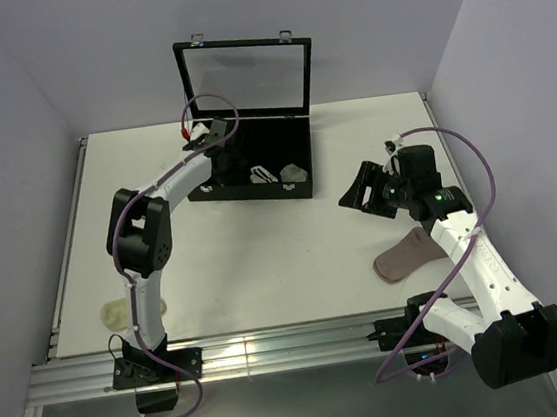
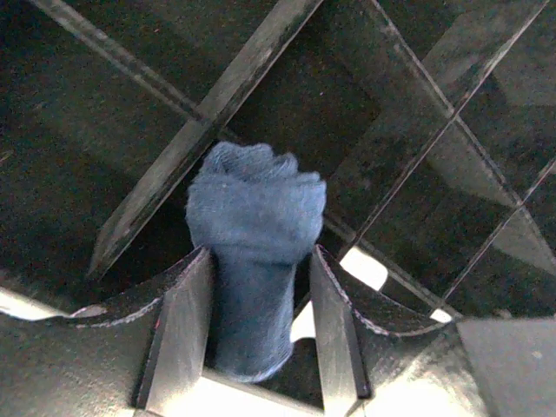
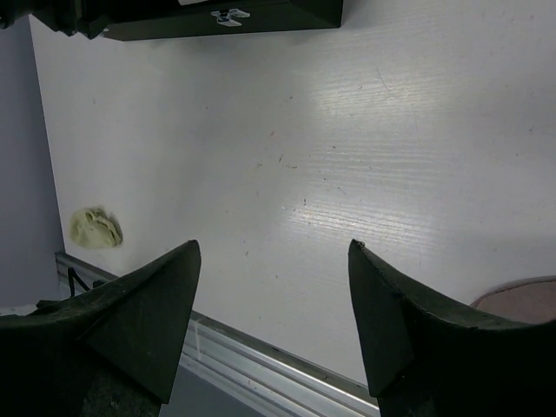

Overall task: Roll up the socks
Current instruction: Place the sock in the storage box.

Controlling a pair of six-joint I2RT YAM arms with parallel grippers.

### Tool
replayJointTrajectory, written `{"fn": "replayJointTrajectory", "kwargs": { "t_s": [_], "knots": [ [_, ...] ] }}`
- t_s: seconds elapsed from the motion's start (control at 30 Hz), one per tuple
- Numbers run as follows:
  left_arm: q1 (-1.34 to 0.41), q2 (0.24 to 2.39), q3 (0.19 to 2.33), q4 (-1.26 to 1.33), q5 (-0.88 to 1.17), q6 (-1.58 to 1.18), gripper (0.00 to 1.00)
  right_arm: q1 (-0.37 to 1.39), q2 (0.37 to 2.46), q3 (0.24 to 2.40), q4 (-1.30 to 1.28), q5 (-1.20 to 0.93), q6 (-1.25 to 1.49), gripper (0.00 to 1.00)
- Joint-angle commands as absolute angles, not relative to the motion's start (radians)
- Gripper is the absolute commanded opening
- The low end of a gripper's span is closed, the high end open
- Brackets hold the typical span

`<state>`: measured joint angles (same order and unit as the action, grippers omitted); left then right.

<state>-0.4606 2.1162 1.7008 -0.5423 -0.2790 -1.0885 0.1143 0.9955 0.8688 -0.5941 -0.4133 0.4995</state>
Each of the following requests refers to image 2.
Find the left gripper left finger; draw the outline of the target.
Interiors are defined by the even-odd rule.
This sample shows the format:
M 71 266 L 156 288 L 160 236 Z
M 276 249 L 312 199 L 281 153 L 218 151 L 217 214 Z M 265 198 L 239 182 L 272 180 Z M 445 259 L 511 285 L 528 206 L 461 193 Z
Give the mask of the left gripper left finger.
M 2 415 L 183 416 L 202 375 L 212 287 L 199 248 L 97 315 L 3 315 Z

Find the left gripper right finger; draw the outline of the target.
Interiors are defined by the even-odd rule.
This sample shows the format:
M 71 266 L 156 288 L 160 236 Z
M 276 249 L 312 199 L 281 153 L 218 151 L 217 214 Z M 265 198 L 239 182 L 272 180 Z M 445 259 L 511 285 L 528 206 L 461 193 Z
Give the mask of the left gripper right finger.
M 554 415 L 554 319 L 440 323 L 364 285 L 321 247 L 310 288 L 326 415 Z

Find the navy blue sock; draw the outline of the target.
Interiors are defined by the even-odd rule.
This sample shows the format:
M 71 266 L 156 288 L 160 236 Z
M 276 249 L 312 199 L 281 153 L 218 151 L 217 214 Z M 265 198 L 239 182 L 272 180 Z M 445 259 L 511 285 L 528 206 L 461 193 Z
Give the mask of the navy blue sock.
M 210 366 L 269 379 L 293 352 L 295 275 L 321 234 L 327 184 L 266 143 L 217 143 L 189 186 L 191 241 L 217 263 Z

